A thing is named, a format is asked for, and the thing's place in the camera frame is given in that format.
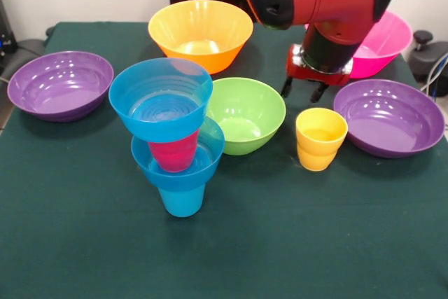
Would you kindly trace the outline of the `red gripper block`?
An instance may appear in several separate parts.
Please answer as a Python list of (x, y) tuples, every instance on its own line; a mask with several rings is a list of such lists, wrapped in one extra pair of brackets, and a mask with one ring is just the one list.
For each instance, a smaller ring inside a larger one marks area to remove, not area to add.
[(335, 73), (318, 71), (309, 66), (302, 56), (303, 48), (300, 44), (293, 44), (288, 51), (286, 61), (287, 78), (281, 89), (281, 96), (287, 98), (291, 92), (293, 79), (321, 82), (313, 91), (310, 102), (319, 102), (329, 85), (342, 86), (348, 83), (353, 69), (353, 60), (350, 59), (340, 70)]

